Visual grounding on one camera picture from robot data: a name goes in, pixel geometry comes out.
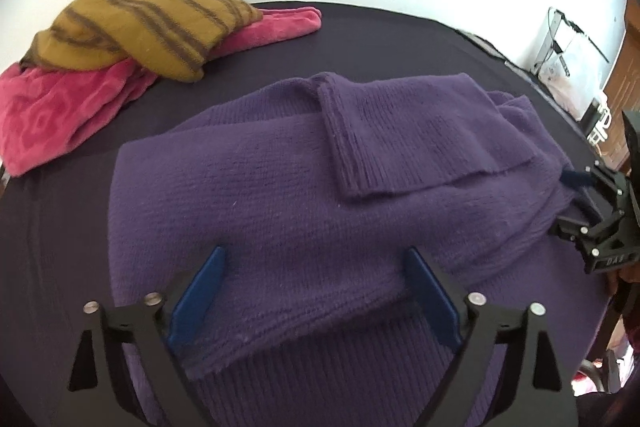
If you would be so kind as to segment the purple knit sweater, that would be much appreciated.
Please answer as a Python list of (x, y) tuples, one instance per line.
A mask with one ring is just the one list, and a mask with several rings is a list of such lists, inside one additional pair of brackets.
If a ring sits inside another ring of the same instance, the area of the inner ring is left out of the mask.
[(586, 357), (608, 298), (549, 232), (578, 215), (568, 165), (528, 98), (467, 75), (283, 80), (119, 150), (113, 299), (224, 247), (179, 355), (219, 424), (408, 426), (451, 359), (406, 289), (411, 246), (491, 303), (542, 303), (567, 372)]

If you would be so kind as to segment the wooden door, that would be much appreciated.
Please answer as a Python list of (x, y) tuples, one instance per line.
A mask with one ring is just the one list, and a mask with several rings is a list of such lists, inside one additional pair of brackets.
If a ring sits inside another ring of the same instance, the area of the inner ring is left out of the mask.
[(612, 114), (612, 124), (608, 128), (608, 139), (600, 146), (600, 150), (608, 167), (627, 173), (630, 170), (630, 153), (625, 139), (623, 111), (639, 108), (638, 0), (627, 0), (624, 22), (623, 44), (604, 89)]

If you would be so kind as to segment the clear plastic storage bag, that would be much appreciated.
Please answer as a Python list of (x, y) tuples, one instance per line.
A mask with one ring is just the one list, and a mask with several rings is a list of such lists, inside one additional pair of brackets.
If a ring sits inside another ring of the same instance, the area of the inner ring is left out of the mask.
[(611, 60), (558, 9), (547, 12), (547, 33), (530, 70), (551, 98), (576, 121), (593, 101), (605, 101), (602, 82)]

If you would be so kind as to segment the pink fleece garment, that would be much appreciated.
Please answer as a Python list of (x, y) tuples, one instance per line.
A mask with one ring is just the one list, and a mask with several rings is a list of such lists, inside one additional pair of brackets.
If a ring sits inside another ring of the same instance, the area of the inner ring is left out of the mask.
[[(268, 9), (208, 54), (209, 61), (318, 31), (313, 6)], [(70, 153), (107, 126), (122, 106), (157, 80), (154, 72), (123, 60), (90, 72), (47, 72), (11, 65), (1, 75), (1, 164), (12, 178)]]

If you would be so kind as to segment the mustard brown striped garment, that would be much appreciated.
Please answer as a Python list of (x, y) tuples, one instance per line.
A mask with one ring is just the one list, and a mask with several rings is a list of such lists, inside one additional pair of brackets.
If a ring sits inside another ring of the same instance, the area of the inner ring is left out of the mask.
[(213, 48), (260, 20), (244, 0), (74, 0), (34, 35), (21, 64), (87, 72), (130, 58), (192, 83), (203, 78)]

